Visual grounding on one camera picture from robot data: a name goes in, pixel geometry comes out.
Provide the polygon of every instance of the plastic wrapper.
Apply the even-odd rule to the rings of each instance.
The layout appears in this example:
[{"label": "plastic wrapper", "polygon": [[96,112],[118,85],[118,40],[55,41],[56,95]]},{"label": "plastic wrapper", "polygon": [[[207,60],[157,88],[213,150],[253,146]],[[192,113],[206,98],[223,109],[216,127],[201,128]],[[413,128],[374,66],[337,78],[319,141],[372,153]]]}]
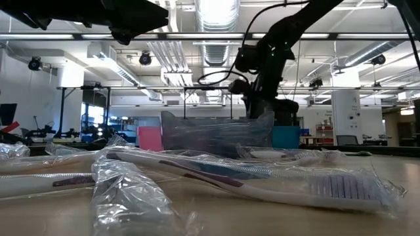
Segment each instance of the plastic wrapper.
[{"label": "plastic wrapper", "polygon": [[313,164],[329,164],[346,158],[340,151],[318,151],[302,149],[274,149],[272,147],[236,146],[243,161],[260,161],[273,165],[297,165],[301,167]]},{"label": "plastic wrapper", "polygon": [[0,199],[94,186],[92,174],[27,174],[0,176]]},{"label": "plastic wrapper", "polygon": [[0,160],[15,157],[29,157],[30,149],[21,142],[16,144],[0,144]]},{"label": "plastic wrapper", "polygon": [[92,170],[94,235],[187,235],[171,200],[134,164],[101,159]]},{"label": "plastic wrapper", "polygon": [[120,135],[114,134],[108,143],[106,144],[106,147],[110,146],[124,146],[124,147],[134,147],[133,144],[128,143],[125,139],[123,139]]},{"label": "plastic wrapper", "polygon": [[270,147],[274,112],[255,120],[181,120],[168,111],[160,114],[164,150],[191,149],[237,158],[236,145]]},{"label": "plastic wrapper", "polygon": [[95,161],[95,157],[96,151],[84,151],[63,156],[47,155],[0,160],[0,174],[38,173],[45,169],[79,163],[85,163],[90,166]]},{"label": "plastic wrapper", "polygon": [[152,167],[246,197],[312,207],[391,212],[406,190],[365,169],[314,168],[192,159],[128,147],[108,147],[101,158]]},{"label": "plastic wrapper", "polygon": [[74,147],[68,147],[61,144],[54,144],[52,142],[49,142],[47,146],[45,146],[45,152],[49,155],[70,155],[79,153],[81,151],[86,151],[84,149],[74,148]]}]

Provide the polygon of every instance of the ceiling duct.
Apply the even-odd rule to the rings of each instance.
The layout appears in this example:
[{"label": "ceiling duct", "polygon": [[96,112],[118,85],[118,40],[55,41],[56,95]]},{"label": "ceiling duct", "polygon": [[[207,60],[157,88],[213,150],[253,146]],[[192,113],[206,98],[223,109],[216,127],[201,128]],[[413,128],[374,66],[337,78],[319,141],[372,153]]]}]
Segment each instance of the ceiling duct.
[{"label": "ceiling duct", "polygon": [[[195,0],[196,20],[198,29],[201,32],[233,32],[236,31],[238,24],[240,0]],[[228,45],[204,45],[201,46],[201,55],[203,56],[203,66],[213,68],[204,68],[203,73],[208,71],[224,70],[223,67],[228,63],[232,46]],[[218,81],[225,75],[223,73],[215,74],[206,78],[206,81]],[[219,102],[221,93],[214,91],[206,92],[209,102]]]},{"label": "ceiling duct", "polygon": [[[385,42],[374,42],[367,46],[366,48],[356,52],[352,56],[349,56],[345,61],[344,65],[346,67],[353,67],[363,64],[382,53],[401,45],[404,41],[385,41]],[[330,64],[334,63],[337,59],[333,58],[325,62],[325,64],[319,66],[315,70],[311,71],[306,77],[311,75],[321,75],[326,73],[330,69]]]},{"label": "ceiling duct", "polygon": [[[101,43],[91,43],[87,47],[87,58],[96,58],[100,60],[105,67],[114,71],[122,79],[128,81],[130,84],[136,87],[146,87],[147,85],[142,84],[136,75],[127,69],[125,66],[117,63],[117,52],[112,47],[104,47]],[[145,95],[149,97],[151,101],[162,101],[162,94],[154,92],[152,90],[142,89]]]}]

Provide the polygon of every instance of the workbench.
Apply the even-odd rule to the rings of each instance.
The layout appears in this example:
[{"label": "workbench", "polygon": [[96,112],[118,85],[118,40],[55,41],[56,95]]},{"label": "workbench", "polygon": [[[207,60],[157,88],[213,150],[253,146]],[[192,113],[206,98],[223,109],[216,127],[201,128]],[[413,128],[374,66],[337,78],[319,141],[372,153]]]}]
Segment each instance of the workbench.
[{"label": "workbench", "polygon": [[[419,235],[420,159],[374,155],[372,163],[381,177],[404,186],[397,218],[359,212],[342,212],[246,199],[186,180],[159,185],[180,215],[191,210],[204,228],[199,235]],[[63,167],[58,172],[86,170]],[[6,236],[90,236],[93,191],[0,201],[0,229]]]}]

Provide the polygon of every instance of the black cable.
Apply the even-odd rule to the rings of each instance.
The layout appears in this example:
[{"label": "black cable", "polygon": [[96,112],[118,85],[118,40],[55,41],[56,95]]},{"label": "black cable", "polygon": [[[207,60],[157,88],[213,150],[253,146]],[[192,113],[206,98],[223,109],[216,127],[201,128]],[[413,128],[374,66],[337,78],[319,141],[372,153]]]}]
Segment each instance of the black cable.
[{"label": "black cable", "polygon": [[417,52],[417,47],[415,46],[413,34],[411,33],[410,26],[408,25],[408,22],[406,18],[404,17],[404,15],[402,14],[401,10],[398,9],[398,11],[400,12],[402,22],[404,23],[404,26],[406,27],[409,41],[411,43],[411,46],[413,47],[413,54],[414,54],[415,62],[417,62],[417,67],[419,68],[419,71],[420,71],[420,58],[419,58],[419,53]]},{"label": "black cable", "polygon": [[[280,4],[275,4],[275,5],[272,5],[272,6],[269,6],[269,7],[266,7],[266,8],[264,8],[263,10],[260,10],[255,16],[254,16],[254,18],[251,20],[251,22],[248,24],[248,27],[247,27],[247,30],[245,31],[245,34],[243,35],[243,40],[242,40],[242,44],[241,44],[241,46],[243,47],[244,45],[245,45],[245,40],[247,39],[247,35],[248,35],[248,33],[249,33],[249,30],[251,29],[251,26],[252,26],[252,24],[254,23],[254,21],[257,19],[257,17],[258,16],[260,16],[263,12],[266,12],[266,11],[268,11],[268,10],[270,10],[270,9],[273,9],[273,8],[276,8],[276,7],[286,7],[286,6],[289,6],[289,5],[302,5],[302,4],[306,4],[306,3],[310,3],[310,1],[302,1],[302,2],[298,2],[298,3],[280,3]],[[225,80],[227,80],[228,78],[229,78],[229,76],[230,76],[230,74],[235,74],[235,75],[239,75],[239,76],[242,76],[243,78],[246,78],[245,76],[243,76],[242,74],[240,74],[240,73],[237,73],[237,72],[233,72],[232,70],[234,69],[234,67],[235,67],[235,64],[236,64],[236,59],[235,59],[235,61],[234,61],[234,63],[232,64],[232,66],[230,67],[230,69],[228,70],[228,71],[217,71],[217,72],[213,72],[213,73],[208,73],[208,74],[205,74],[205,75],[202,75],[200,78],[198,78],[198,84],[199,85],[202,85],[202,86],[211,86],[211,85],[216,85],[216,84],[218,84],[218,83],[221,83],[221,82],[223,82],[223,81],[225,81]],[[216,73],[226,73],[226,72],[228,72],[228,75],[225,77],[225,78],[223,78],[223,79],[221,79],[221,80],[219,80],[219,81],[217,81],[217,82],[213,82],[213,83],[202,83],[201,81],[203,80],[203,79],[205,79],[206,77],[208,77],[208,76],[210,76],[210,75],[214,75],[214,74],[216,74]]]}]

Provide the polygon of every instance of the teal container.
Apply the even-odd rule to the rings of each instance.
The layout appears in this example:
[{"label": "teal container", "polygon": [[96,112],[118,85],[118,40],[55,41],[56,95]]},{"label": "teal container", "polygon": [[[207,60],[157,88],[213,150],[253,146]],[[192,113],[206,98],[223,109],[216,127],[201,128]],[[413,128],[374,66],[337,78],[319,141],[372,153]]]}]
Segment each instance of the teal container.
[{"label": "teal container", "polygon": [[298,149],[300,137],[300,127],[273,127],[273,148]]}]

